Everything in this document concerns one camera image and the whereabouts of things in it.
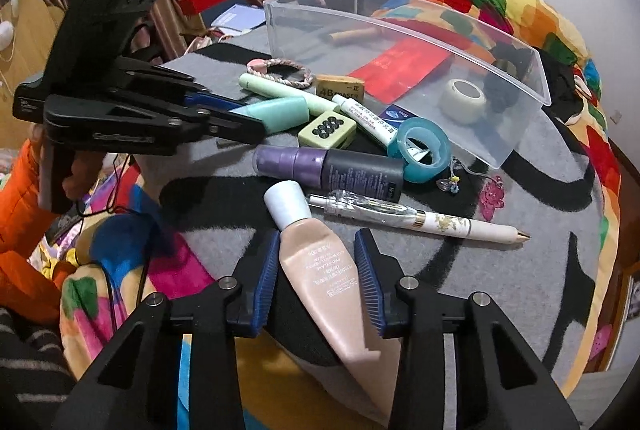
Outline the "person's left hand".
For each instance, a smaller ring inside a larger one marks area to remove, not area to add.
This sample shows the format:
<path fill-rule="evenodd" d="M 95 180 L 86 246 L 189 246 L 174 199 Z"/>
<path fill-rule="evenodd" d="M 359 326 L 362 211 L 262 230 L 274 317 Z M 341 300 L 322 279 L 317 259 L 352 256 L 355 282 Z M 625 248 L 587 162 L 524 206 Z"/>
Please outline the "person's left hand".
<path fill-rule="evenodd" d="M 40 124 L 29 126 L 29 141 L 32 157 L 41 170 L 43 160 L 43 143 L 46 140 L 44 128 Z M 66 197 L 73 202 L 83 198 L 94 186 L 103 168 L 105 153 L 79 151 L 76 153 L 72 166 L 70 166 L 70 176 L 62 182 L 62 190 Z"/>

